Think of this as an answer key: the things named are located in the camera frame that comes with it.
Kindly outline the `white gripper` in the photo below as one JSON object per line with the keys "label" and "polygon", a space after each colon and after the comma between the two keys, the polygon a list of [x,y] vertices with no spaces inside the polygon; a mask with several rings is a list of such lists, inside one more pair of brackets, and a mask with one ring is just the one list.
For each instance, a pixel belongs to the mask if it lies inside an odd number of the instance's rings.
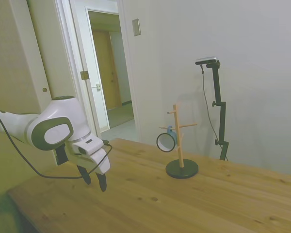
{"label": "white gripper", "polygon": [[100,148],[91,155],[75,155],[68,151],[67,158],[69,161],[77,165],[78,171],[87,185],[91,184],[91,178],[87,170],[89,171],[96,167],[94,172],[98,178],[99,187],[102,192],[106,191],[107,179],[105,173],[111,166],[107,153],[103,148]]}

